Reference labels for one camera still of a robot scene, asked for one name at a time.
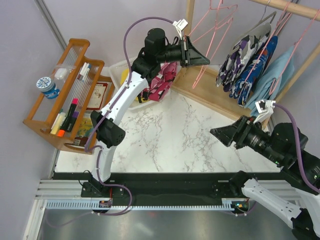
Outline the pink hanger of camouflage trousers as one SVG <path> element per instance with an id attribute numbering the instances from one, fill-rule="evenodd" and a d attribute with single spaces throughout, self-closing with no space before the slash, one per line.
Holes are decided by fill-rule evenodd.
<path id="1" fill-rule="evenodd" d="M 220 19 L 219 15 L 220 15 L 220 12 L 222 10 L 228 10 L 229 13 L 226 16 L 224 16 L 222 19 Z M 209 59 L 209 61 L 211 61 L 214 58 L 214 56 L 216 55 L 218 49 L 220 48 L 220 45 L 222 44 L 222 41 L 225 39 L 225 36 L 226 36 L 227 32 L 229 31 L 232 23 L 233 23 L 233 20 L 234 20 L 233 15 L 237 10 L 238 10 L 238 5 L 237 4 L 224 5 L 224 1 L 220 0 L 218 2 L 217 6 L 213 6 L 213 1 L 210 0 L 209 1 L 209 9 L 204 14 L 204 16 L 200 19 L 200 21 L 196 24 L 196 26 L 191 30 L 191 33 L 189 34 L 189 36 L 192 35 L 192 33 L 197 29 L 197 27 L 203 22 L 203 20 L 207 17 L 207 15 L 210 12 L 215 11 L 215 19 L 214 19 L 213 27 L 211 27 L 209 30 L 207 30 L 205 33 L 203 33 L 201 36 L 199 36 L 194 41 L 194 42 L 197 42 L 200 39 L 202 39 L 203 37 L 205 37 L 206 35 L 208 35 L 209 33 L 212 33 L 209 45 L 208 45 L 206 53 L 205 53 L 205 57 L 207 59 Z M 226 29 L 225 29 L 221 39 L 219 40 L 219 43 L 217 44 L 216 49 L 212 50 L 213 43 L 214 43 L 214 40 L 216 39 L 217 32 L 220 29 L 223 29 L 224 27 L 226 27 Z"/>

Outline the pink camouflage trousers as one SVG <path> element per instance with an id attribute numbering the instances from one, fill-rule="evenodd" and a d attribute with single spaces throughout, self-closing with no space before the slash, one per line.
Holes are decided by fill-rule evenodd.
<path id="1" fill-rule="evenodd" d="M 176 62 L 161 63 L 158 75 L 135 98 L 140 104 L 148 101 L 160 102 L 168 93 L 177 75 L 178 64 Z"/>

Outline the pink hanger of yellow trousers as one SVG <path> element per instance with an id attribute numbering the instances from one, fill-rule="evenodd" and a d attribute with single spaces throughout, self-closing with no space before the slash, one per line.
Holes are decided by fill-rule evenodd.
<path id="1" fill-rule="evenodd" d="M 213 6 L 216 7 L 219 3 L 219 0 L 213 0 Z M 239 4 L 236 3 L 236 2 L 229 2 L 228 0 L 224 0 L 223 1 L 223 5 L 224 6 L 229 6 L 229 5 L 235 5 L 237 4 L 238 5 L 238 8 L 239 8 Z M 219 19 L 221 20 L 223 17 L 225 17 L 227 14 L 229 13 L 229 11 L 227 9 L 225 10 L 222 10 L 219 14 Z M 192 27 L 192 29 L 196 26 L 196 24 L 201 20 L 202 17 L 199 17 L 199 19 L 197 20 L 197 22 L 194 24 L 194 26 Z M 208 35 L 206 35 L 205 37 L 201 38 L 200 40 L 196 41 L 195 40 L 200 37 L 202 34 L 204 34 L 207 30 L 209 30 L 210 28 L 213 27 L 214 25 L 214 21 L 215 21 L 215 17 L 216 17 L 216 13 L 215 11 L 211 11 L 207 16 L 206 18 L 203 20 L 203 22 L 197 27 L 197 29 L 191 34 L 190 36 L 190 33 L 192 31 L 192 29 L 190 30 L 190 33 L 188 33 L 187 35 L 189 37 L 192 38 L 192 41 L 193 43 L 198 43 L 198 42 L 203 42 L 204 40 L 211 40 L 211 37 L 212 37 L 212 33 L 209 33 Z M 217 34 L 216 34 L 216 38 L 217 38 L 217 35 L 219 35 L 219 32 L 222 32 L 222 34 L 224 34 L 225 32 L 225 29 L 226 27 L 224 28 L 221 28 Z"/>

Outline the yellow trousers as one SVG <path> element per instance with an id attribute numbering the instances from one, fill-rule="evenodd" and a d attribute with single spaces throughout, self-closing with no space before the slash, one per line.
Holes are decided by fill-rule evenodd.
<path id="1" fill-rule="evenodd" d="M 129 69 L 126 68 L 125 70 L 123 70 L 123 72 L 121 73 L 121 79 L 120 79 L 120 85 L 122 86 L 124 84 L 124 82 L 126 81 L 128 75 L 129 75 Z"/>

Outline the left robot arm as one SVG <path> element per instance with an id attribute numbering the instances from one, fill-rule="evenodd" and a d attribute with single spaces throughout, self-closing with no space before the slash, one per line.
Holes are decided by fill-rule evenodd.
<path id="1" fill-rule="evenodd" d="M 130 65 L 129 74 L 114 97 L 100 111 L 90 114 L 93 132 L 96 133 L 99 152 L 91 174 L 95 182 L 92 191 L 99 197 L 106 196 L 114 186 L 108 183 L 111 164 L 117 146 L 124 140 L 126 132 L 120 123 L 129 106 L 161 70 L 161 64 L 179 63 L 181 67 L 208 65 L 210 60 L 200 53 L 185 36 L 177 44 L 166 43 L 165 31 L 153 28 L 144 39 L 144 47 Z"/>

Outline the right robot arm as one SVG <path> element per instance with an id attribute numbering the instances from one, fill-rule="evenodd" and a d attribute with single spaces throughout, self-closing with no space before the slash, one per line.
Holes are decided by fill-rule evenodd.
<path id="1" fill-rule="evenodd" d="M 279 217 L 298 240 L 320 238 L 320 159 L 305 151 L 308 137 L 301 132 L 295 139 L 294 124 L 277 124 L 272 133 L 262 130 L 254 118 L 241 116 L 233 124 L 209 131 L 224 146 L 249 147 L 278 168 L 284 180 L 300 195 L 305 206 L 290 203 L 266 188 L 250 174 L 240 170 L 229 180 L 235 197 L 250 198 Z"/>

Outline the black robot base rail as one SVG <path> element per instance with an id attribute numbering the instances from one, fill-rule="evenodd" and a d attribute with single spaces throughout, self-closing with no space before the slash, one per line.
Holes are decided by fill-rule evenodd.
<path id="1" fill-rule="evenodd" d="M 242 197 L 230 185 L 234 176 L 234 172 L 112 173 L 106 186 L 88 172 L 58 172 L 53 179 L 78 181 L 83 198 L 110 197 L 114 206 L 131 203 L 134 207 L 178 207 L 212 206 L 220 204 L 223 198 Z"/>

